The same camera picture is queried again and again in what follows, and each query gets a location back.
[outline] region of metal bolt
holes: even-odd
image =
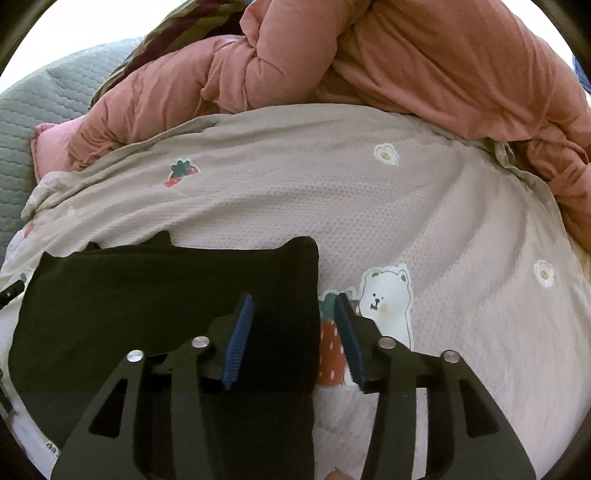
[[[132,363],[139,362],[144,357],[142,350],[132,350],[127,354],[127,360]]]
[[[457,353],[455,350],[446,350],[443,352],[443,359],[446,362],[450,362],[451,364],[456,364],[460,361],[460,354]]]
[[[392,337],[382,337],[380,340],[378,340],[378,345],[389,350],[396,346],[396,340],[394,340]]]
[[[195,348],[205,348],[207,345],[209,345],[209,338],[195,337],[191,342],[191,345],[193,345]]]

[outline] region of pink comforter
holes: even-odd
[[[591,251],[591,111],[573,71],[500,0],[255,0],[241,26],[110,90],[69,141],[70,163],[214,112],[368,105],[518,141]]]

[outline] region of pink pillow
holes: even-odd
[[[83,119],[84,115],[59,125],[41,124],[35,127],[31,153],[37,183],[51,171],[76,170],[67,146]]]

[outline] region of black towel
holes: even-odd
[[[129,351],[156,355],[205,335],[247,291],[255,317],[235,392],[203,402],[216,462],[227,479],[311,479],[317,282],[318,250],[306,237],[277,249],[207,250],[175,247],[161,232],[139,245],[45,253],[14,333],[12,382],[63,448]]]

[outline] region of white bear cartoon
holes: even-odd
[[[413,331],[410,325],[410,307],[413,300],[408,268],[371,268],[361,281],[358,314],[372,319],[384,336],[395,338],[413,349]],[[356,385],[349,366],[345,368],[345,385]]]

